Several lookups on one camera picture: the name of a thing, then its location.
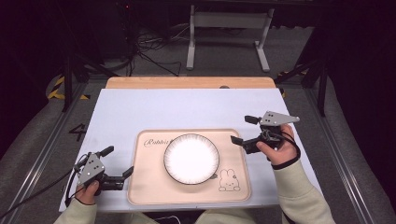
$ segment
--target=black cable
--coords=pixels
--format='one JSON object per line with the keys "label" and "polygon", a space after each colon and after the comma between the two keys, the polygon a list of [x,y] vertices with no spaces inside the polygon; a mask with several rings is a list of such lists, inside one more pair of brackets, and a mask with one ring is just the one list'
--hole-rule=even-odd
{"label": "black cable", "polygon": [[70,178],[69,184],[67,185],[66,194],[64,195],[64,197],[65,197],[64,204],[66,205],[66,207],[68,207],[69,204],[72,202],[73,195],[69,197],[69,193],[70,193],[70,189],[72,187],[72,183],[73,183],[73,180],[74,180],[76,174],[77,174],[77,171],[74,170],[72,177]]}
{"label": "black cable", "polygon": [[281,132],[281,133],[287,135],[294,143],[296,142],[296,141],[294,140],[294,138],[293,138],[290,134],[284,133],[284,132]]}
{"label": "black cable", "polygon": [[278,139],[281,139],[281,140],[284,140],[284,141],[287,141],[287,142],[291,143],[296,148],[296,151],[297,151],[297,157],[296,158],[299,159],[301,157],[300,148],[297,146],[296,142],[294,141],[294,138],[291,137],[288,133],[286,133],[286,135],[288,135],[291,139],[289,139],[289,138],[287,138],[287,137],[285,137],[285,136],[283,136],[281,134],[277,134],[277,133],[269,132],[269,134],[272,135],[273,137],[277,137]]}
{"label": "black cable", "polygon": [[83,189],[84,189],[84,187],[82,187],[81,189],[77,190],[76,192],[74,192],[74,194],[72,194],[72,195],[70,196],[70,203],[72,202],[71,200],[73,199],[73,197],[74,197],[77,193],[79,193],[80,191],[82,191]]}
{"label": "black cable", "polygon": [[11,213],[12,211],[14,211],[15,209],[17,209],[19,206],[23,205],[24,203],[27,203],[29,201],[31,201],[33,198],[35,198],[36,196],[44,193],[46,190],[52,188],[54,185],[56,185],[58,182],[60,182],[62,179],[64,179],[67,175],[70,175],[70,173],[73,171],[70,170],[68,171],[66,174],[62,175],[61,177],[59,177],[59,179],[55,180],[54,182],[50,183],[49,185],[47,185],[45,188],[43,188],[42,190],[38,191],[37,193],[33,194],[32,196],[30,196],[27,199],[24,199],[23,201],[21,201],[20,203],[15,204],[14,206],[12,206],[8,211],[6,211],[2,216],[0,216],[0,219],[3,219],[6,215],[8,215],[9,213]]}
{"label": "black cable", "polygon": [[135,67],[135,65],[132,65],[132,63],[134,64],[134,58],[130,62],[130,71],[129,71],[129,74],[128,74],[129,77],[132,76],[132,72],[134,71],[134,67]]}
{"label": "black cable", "polygon": [[[132,58],[133,57],[128,57],[128,60],[126,62],[118,64],[118,65],[116,65],[114,67],[105,67],[105,69],[107,69],[108,71],[111,71],[111,72],[118,71],[118,70],[128,66],[129,63],[131,62]],[[84,67],[84,68],[85,68],[85,70],[87,70],[91,74],[102,74],[102,72],[99,72],[96,69],[91,69],[91,68],[87,68],[87,67]]]}
{"label": "black cable", "polygon": [[149,33],[142,34],[140,36],[144,35],[145,38],[140,39],[140,36],[138,37],[138,41],[137,41],[138,46],[139,46],[139,48],[144,49],[145,51],[148,51],[148,50],[151,50],[151,49],[154,49],[154,50],[162,49],[165,46],[167,46],[169,44],[173,44],[173,43],[179,41],[180,39],[182,39],[179,36],[182,35],[184,32],[188,31],[189,27],[190,26],[187,26],[181,32],[179,32],[177,35],[171,37],[170,40],[167,40],[167,41],[165,41],[161,37],[155,37],[155,36],[151,36],[150,38],[146,38],[146,36]]}
{"label": "black cable", "polygon": [[164,69],[164,70],[170,72],[170,73],[173,74],[175,77],[178,77],[178,74],[176,74],[176,73],[172,72],[171,70],[169,70],[169,69],[163,67],[163,66],[160,65],[159,63],[154,62],[154,61],[153,61],[152,59],[150,59],[150,57],[147,56],[146,54],[144,54],[144,53],[142,53],[142,52],[138,52],[138,54],[139,54],[139,56],[140,56],[142,59],[144,59],[144,60],[146,60],[146,61],[149,61],[149,62],[152,62],[152,63],[154,63],[155,65],[161,67],[162,69]]}

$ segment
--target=white table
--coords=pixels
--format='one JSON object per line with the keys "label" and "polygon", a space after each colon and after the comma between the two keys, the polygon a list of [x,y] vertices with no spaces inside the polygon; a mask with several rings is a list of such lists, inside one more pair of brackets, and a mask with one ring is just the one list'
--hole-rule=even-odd
{"label": "white table", "polygon": [[[101,161],[106,167],[106,174],[121,175],[133,164],[134,145],[141,131],[225,128],[235,129],[242,138],[250,139],[258,136],[260,128],[245,123],[244,116],[261,117],[267,110],[289,114],[278,89],[103,89],[77,160],[88,152],[114,146],[114,152]],[[291,126],[302,151],[301,160],[308,178],[320,190],[299,135],[294,126]],[[261,153],[249,154],[246,159],[251,184],[251,196],[246,201],[136,205],[127,200],[126,180],[123,190],[102,191],[96,198],[98,210],[122,213],[278,204],[270,162]],[[75,180],[72,189],[76,187],[76,182]],[[60,211],[64,209],[64,203],[61,202]]]}

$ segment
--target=cable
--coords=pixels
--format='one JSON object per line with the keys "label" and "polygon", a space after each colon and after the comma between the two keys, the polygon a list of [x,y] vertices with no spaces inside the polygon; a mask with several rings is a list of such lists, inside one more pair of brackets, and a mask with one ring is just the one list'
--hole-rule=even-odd
{"label": "cable", "polygon": [[71,189],[71,187],[72,187],[72,182],[73,182],[73,180],[74,180],[76,174],[77,174],[77,172],[76,172],[76,170],[74,170],[74,172],[73,172],[73,174],[72,174],[72,177],[70,178],[70,182],[69,182],[69,184],[67,185],[66,194],[64,195],[64,197],[65,197],[65,199],[64,199],[64,204],[66,205],[66,207],[68,207],[69,204],[72,202],[72,197],[73,197],[73,195],[69,197],[69,193],[70,193],[70,189]]}
{"label": "cable", "polygon": [[285,161],[285,162],[283,162],[283,163],[281,163],[281,164],[279,164],[279,165],[272,165],[272,167],[273,167],[274,170],[280,170],[280,169],[283,169],[283,168],[285,168],[285,167],[288,167],[288,166],[292,165],[293,163],[297,162],[297,160],[300,159],[300,157],[301,157],[301,150],[300,150],[300,148],[297,146],[297,144],[296,144],[296,142],[294,141],[294,138],[293,138],[293,137],[291,137],[291,136],[290,136],[289,134],[287,134],[287,133],[286,133],[286,135],[287,135],[288,137],[290,137],[291,139],[289,139],[289,138],[287,138],[287,137],[285,137],[285,136],[283,136],[283,135],[281,135],[281,134],[277,134],[277,133],[269,132],[269,134],[272,135],[273,137],[277,137],[278,139],[281,139],[281,140],[284,140],[284,141],[287,141],[287,142],[291,143],[291,144],[296,148],[296,151],[297,151],[297,156],[296,156],[295,158],[293,158],[293,159],[291,159],[291,160],[289,160],[289,161]]}
{"label": "cable", "polygon": [[284,133],[284,132],[281,132],[281,133],[287,135],[293,142],[296,142],[296,141],[294,140],[294,138],[293,138],[290,134]]}
{"label": "cable", "polygon": [[177,217],[175,217],[175,216],[171,216],[171,217],[159,217],[159,218],[154,218],[154,220],[161,220],[161,219],[172,218],[172,217],[175,218],[175,219],[177,220],[177,223],[178,223],[178,224],[181,224],[181,223],[180,223],[180,220],[179,220]]}
{"label": "cable", "polygon": [[77,193],[79,193],[80,191],[82,191],[84,188],[81,188],[79,190],[77,190],[76,192],[74,192],[74,194],[72,194],[72,196],[70,196],[70,198],[73,198]]}
{"label": "cable", "polygon": [[163,66],[160,65],[159,63],[154,62],[154,61],[153,61],[149,56],[147,56],[146,54],[144,54],[144,53],[142,53],[142,52],[138,52],[138,54],[139,54],[139,56],[140,56],[142,59],[144,59],[144,60],[146,60],[146,61],[149,61],[149,62],[152,62],[152,63],[156,64],[157,66],[161,67],[162,69],[164,69],[164,70],[170,72],[170,73],[173,74],[175,77],[178,77],[178,74],[176,74],[176,73],[172,72],[171,70],[169,70],[169,69],[163,67]]}
{"label": "cable", "polygon": [[59,177],[59,179],[55,180],[54,182],[50,183],[49,185],[47,185],[45,188],[43,188],[42,190],[38,191],[37,193],[33,194],[32,196],[30,196],[27,199],[24,199],[23,201],[21,201],[20,203],[15,204],[14,206],[12,206],[8,211],[6,211],[3,215],[0,216],[0,219],[3,219],[6,215],[8,215],[9,213],[11,213],[12,211],[14,211],[15,209],[17,209],[19,206],[23,205],[24,203],[27,203],[29,201],[31,201],[33,198],[35,198],[36,196],[44,193],[46,190],[52,188],[54,185],[56,185],[58,182],[60,182],[62,179],[64,179],[67,175],[70,175],[70,173],[73,171],[70,170],[68,171],[66,174],[62,175],[61,177]]}
{"label": "cable", "polygon": [[[183,34],[187,29],[189,29],[190,26],[185,27],[183,30],[181,30],[177,35],[174,35],[170,38],[170,40],[174,40],[176,38],[181,38],[181,39],[188,39],[188,38],[183,38],[179,37],[181,34]],[[150,43],[150,42],[156,42],[156,41],[164,41],[163,38],[152,38],[149,40],[144,40],[144,41],[138,41],[139,44],[145,44],[145,43]]]}
{"label": "cable", "polygon": [[128,67],[126,67],[125,74],[127,74],[128,77],[131,77],[133,71],[134,71],[134,58],[132,58],[132,60],[129,63],[129,71],[128,71]]}
{"label": "cable", "polygon": [[[129,63],[131,62],[132,58],[133,58],[132,56],[128,57],[128,60],[126,62],[115,65],[114,67],[105,67],[105,69],[107,69],[108,71],[111,71],[111,72],[118,71],[118,70],[128,66]],[[102,74],[101,72],[99,72],[96,69],[91,69],[91,68],[87,68],[87,67],[84,67],[84,68],[91,74]]]}

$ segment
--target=beige sleeve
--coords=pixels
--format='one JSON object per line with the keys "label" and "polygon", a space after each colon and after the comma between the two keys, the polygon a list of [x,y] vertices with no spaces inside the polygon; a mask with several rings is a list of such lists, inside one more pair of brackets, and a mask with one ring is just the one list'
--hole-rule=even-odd
{"label": "beige sleeve", "polygon": [[97,205],[85,205],[73,199],[70,205],[56,219],[55,224],[93,224]]}
{"label": "beige sleeve", "polygon": [[[301,161],[274,170],[279,204],[283,212],[296,223],[335,223],[324,197],[309,182]],[[283,223],[289,223],[282,217]]]}

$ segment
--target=wire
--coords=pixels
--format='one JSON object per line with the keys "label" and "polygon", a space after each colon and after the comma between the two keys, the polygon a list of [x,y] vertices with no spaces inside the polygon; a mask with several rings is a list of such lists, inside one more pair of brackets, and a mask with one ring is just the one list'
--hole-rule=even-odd
{"label": "wire", "polygon": [[14,211],[15,209],[17,209],[19,206],[23,205],[24,203],[27,203],[29,201],[31,201],[33,198],[35,198],[36,196],[44,193],[46,190],[52,188],[54,185],[56,185],[58,182],[60,182],[62,179],[64,179],[67,175],[70,175],[70,173],[73,171],[70,170],[68,171],[66,174],[62,175],[61,177],[59,177],[57,180],[55,180],[54,182],[50,183],[49,185],[47,185],[45,188],[43,188],[42,190],[38,191],[37,193],[33,194],[32,196],[30,196],[27,199],[24,199],[23,201],[21,201],[20,203],[15,204],[14,206],[12,206],[8,211],[6,211],[3,215],[0,216],[0,219],[3,219],[6,215],[8,215],[9,213],[11,213],[12,211]]}
{"label": "wire", "polygon": [[161,220],[161,219],[165,219],[165,218],[175,218],[175,219],[177,220],[177,223],[178,223],[178,224],[181,224],[181,223],[180,223],[180,220],[179,220],[177,217],[175,217],[175,216],[171,216],[171,217],[159,217],[159,218],[154,218],[154,220]]}
{"label": "wire", "polygon": [[84,188],[81,188],[79,190],[77,190],[76,192],[74,192],[74,194],[72,194],[72,196],[70,196],[70,198],[73,198],[77,193],[79,193],[80,191],[82,191]]}
{"label": "wire", "polygon": [[140,56],[142,59],[144,59],[144,60],[146,60],[146,61],[149,61],[149,62],[151,62],[151,63],[154,63],[154,64],[156,64],[157,66],[161,67],[162,69],[164,69],[164,70],[170,72],[170,73],[173,74],[175,77],[178,77],[178,73],[180,73],[181,63],[179,63],[180,66],[179,66],[178,72],[177,72],[177,74],[176,74],[176,73],[172,72],[171,70],[169,70],[169,69],[163,67],[162,65],[160,65],[160,63],[154,62],[154,61],[153,61],[149,56],[147,56],[146,54],[144,54],[144,53],[142,53],[142,52],[138,52],[138,54],[139,54],[139,56]]}
{"label": "wire", "polygon": [[[129,63],[131,62],[132,58],[133,58],[132,56],[128,57],[128,60],[126,62],[123,62],[123,63],[120,63],[118,65],[115,65],[114,67],[105,67],[105,69],[108,70],[108,71],[111,71],[111,72],[118,71],[118,70],[128,66]],[[91,74],[102,74],[101,72],[99,72],[96,69],[91,69],[91,68],[88,68],[88,67],[84,67],[84,68],[85,68],[85,70],[87,70]]]}
{"label": "wire", "polygon": [[182,31],[180,31],[177,35],[175,35],[175,36],[173,36],[172,38],[171,38],[171,40],[172,39],[175,39],[175,38],[178,38],[181,34],[183,34],[187,29],[189,29],[190,28],[190,26],[187,26],[186,28],[184,28]]}
{"label": "wire", "polygon": [[125,70],[125,74],[127,74],[128,77],[132,76],[132,72],[134,71],[134,67],[135,67],[134,58],[132,58],[132,60],[129,63],[129,72],[128,72],[128,67],[126,67],[126,70]]}
{"label": "wire", "polygon": [[84,155],[82,155],[82,156],[78,159],[78,162],[76,163],[75,168],[73,169],[74,172],[73,172],[72,176],[70,177],[69,184],[67,185],[66,194],[64,195],[64,197],[65,197],[65,199],[64,199],[64,204],[66,205],[66,207],[68,207],[69,204],[72,202],[72,197],[73,197],[77,192],[79,192],[79,190],[78,190],[78,191],[75,192],[72,196],[69,197],[69,193],[70,193],[70,189],[71,189],[71,187],[72,187],[73,180],[74,180],[74,178],[76,177],[76,174],[78,173],[78,169],[79,169],[78,164],[82,161],[83,158],[87,158],[87,159],[88,159],[88,155],[87,155],[87,154],[84,154]]}
{"label": "wire", "polygon": [[300,150],[300,148],[297,146],[297,144],[296,144],[296,142],[295,142],[295,140],[294,140],[293,137],[291,137],[291,136],[290,136],[289,134],[287,134],[287,133],[284,133],[284,134],[286,134],[288,137],[290,137],[290,139],[287,138],[287,137],[285,137],[285,136],[283,136],[283,135],[281,135],[281,134],[277,134],[277,133],[269,132],[269,134],[272,135],[273,137],[277,137],[278,139],[285,140],[285,141],[291,143],[291,144],[296,148],[296,150],[297,150],[297,158],[300,158],[300,156],[301,156],[301,150]]}

